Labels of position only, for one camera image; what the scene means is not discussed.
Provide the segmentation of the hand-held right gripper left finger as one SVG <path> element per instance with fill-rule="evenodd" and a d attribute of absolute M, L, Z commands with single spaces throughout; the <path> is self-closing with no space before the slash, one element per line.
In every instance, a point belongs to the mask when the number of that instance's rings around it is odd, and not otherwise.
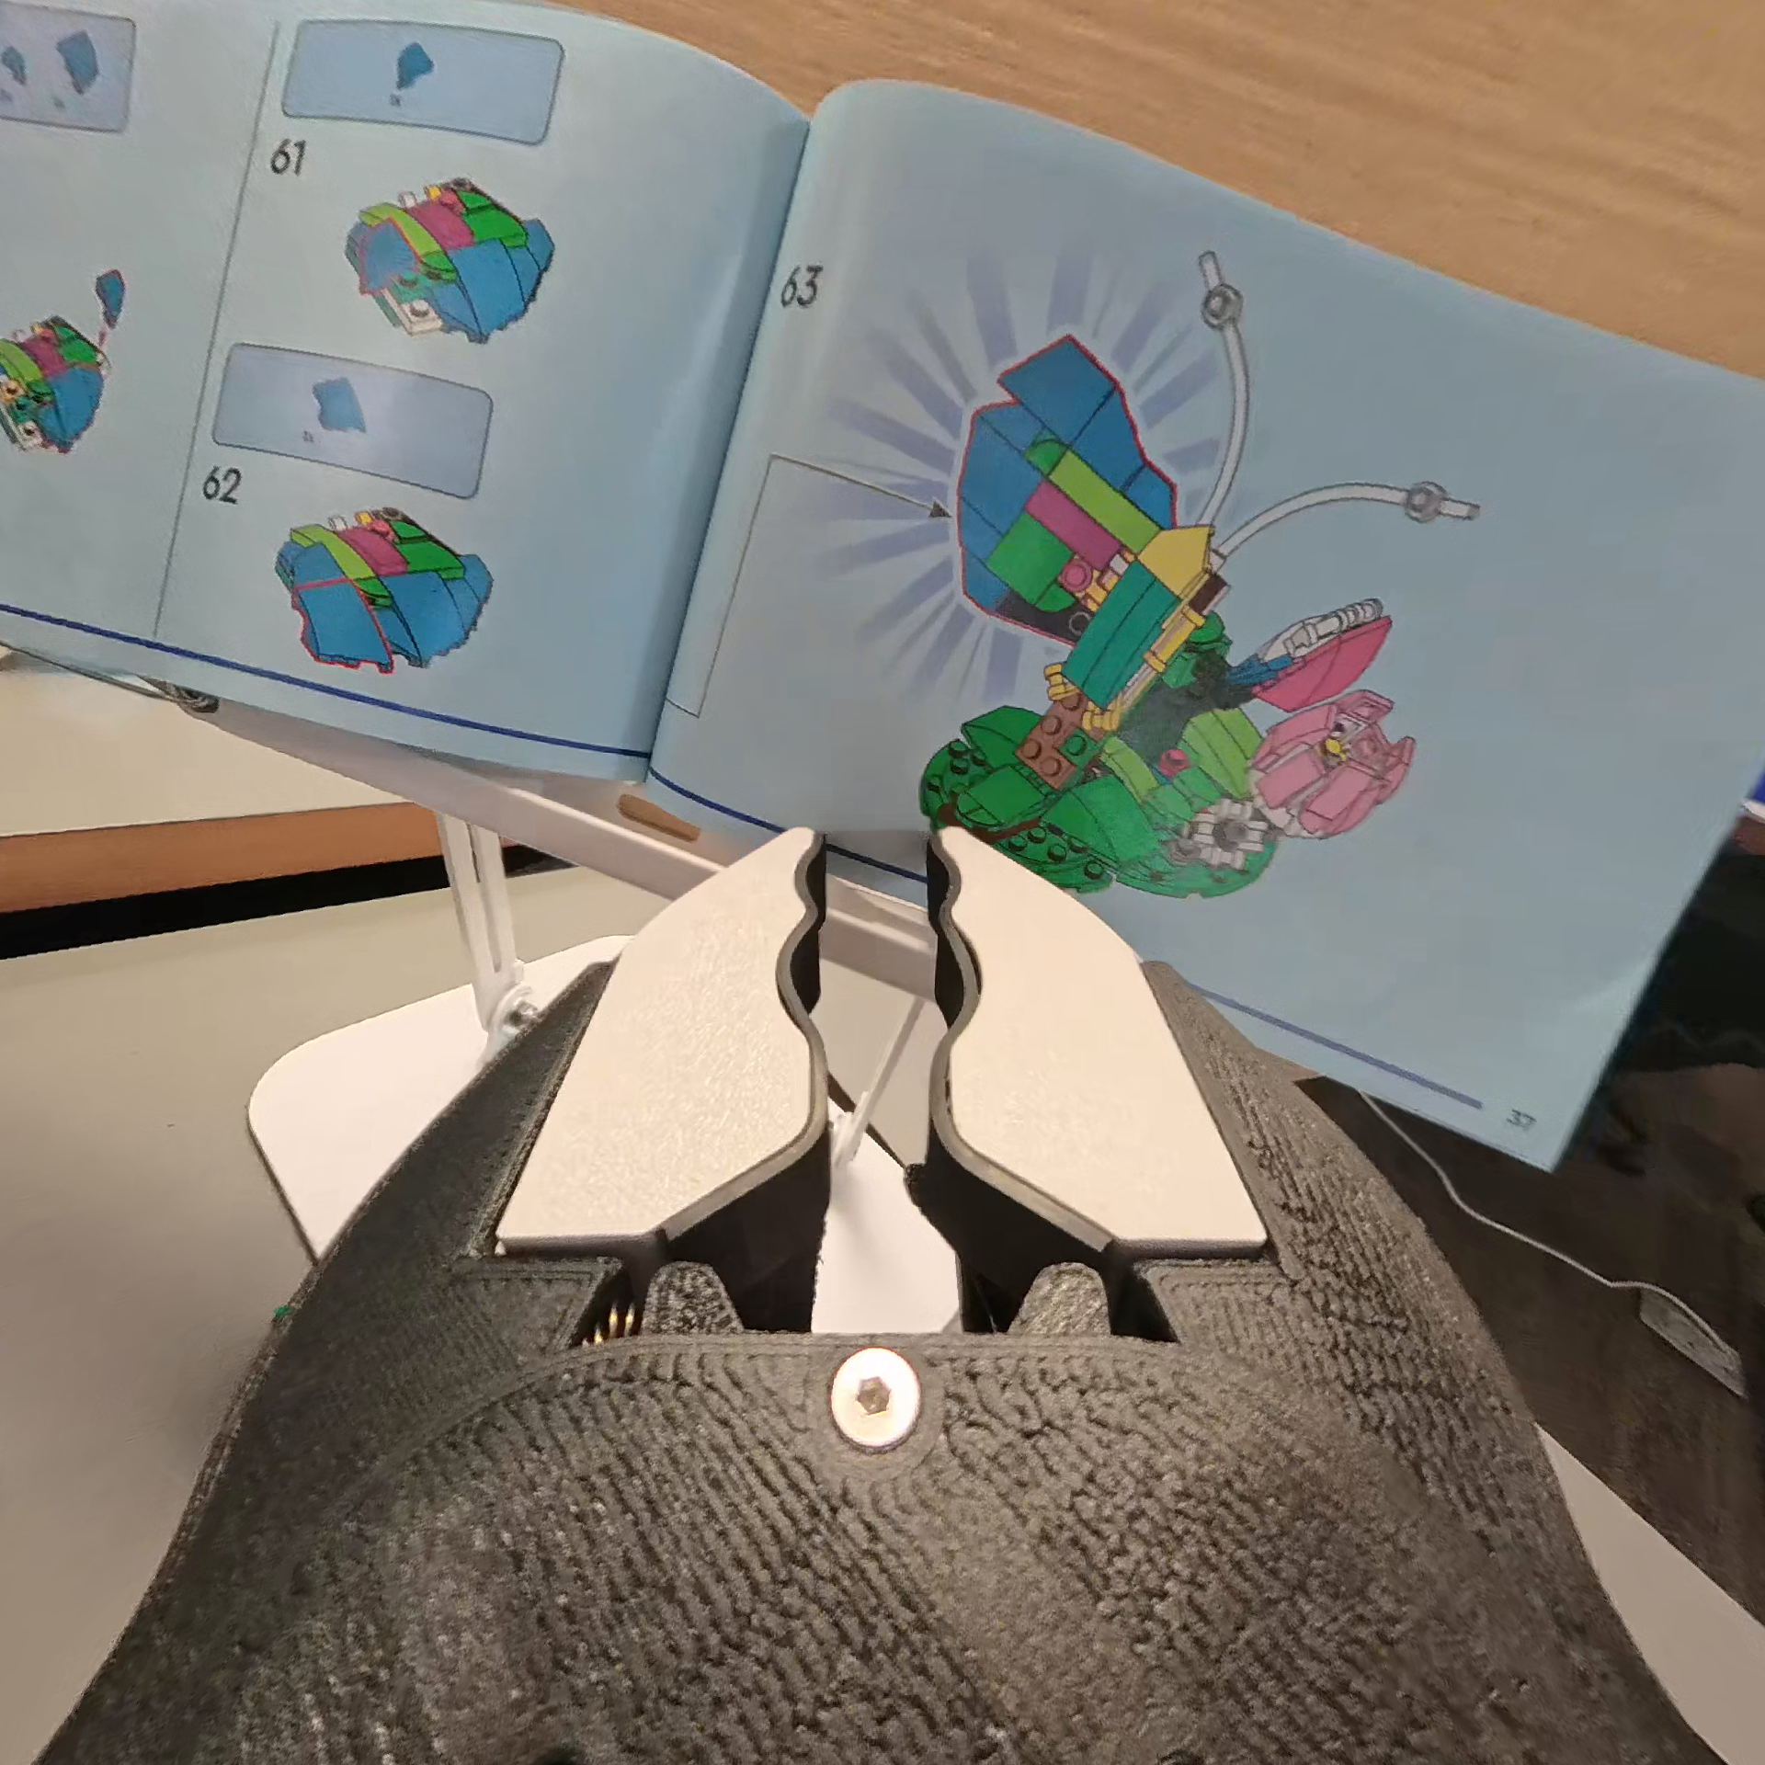
<path fill-rule="evenodd" d="M 628 938 L 539 1126 L 497 1247 L 609 1257 L 633 1295 L 713 1266 L 746 1327 L 808 1327 L 833 1190 L 824 838 L 785 830 Z"/>

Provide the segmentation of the light blue instruction booklet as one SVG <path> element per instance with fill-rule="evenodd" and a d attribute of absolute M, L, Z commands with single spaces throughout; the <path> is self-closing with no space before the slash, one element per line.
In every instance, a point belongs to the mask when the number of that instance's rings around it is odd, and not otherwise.
<path fill-rule="evenodd" d="M 902 79 L 5 3 L 5 647 L 956 827 L 1545 1170 L 1762 763 L 1762 380 Z"/>

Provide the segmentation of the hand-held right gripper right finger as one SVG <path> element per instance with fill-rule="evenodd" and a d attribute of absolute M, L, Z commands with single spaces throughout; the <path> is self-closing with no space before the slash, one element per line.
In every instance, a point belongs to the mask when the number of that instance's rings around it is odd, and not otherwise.
<path fill-rule="evenodd" d="M 944 1035 L 923 1214 L 963 1327 L 1007 1331 L 1047 1268 L 1078 1265 L 1114 1331 L 1173 1331 L 1156 1266 L 1267 1259 L 1222 1085 L 1106 919 L 974 831 L 939 830 L 927 859 Z"/>

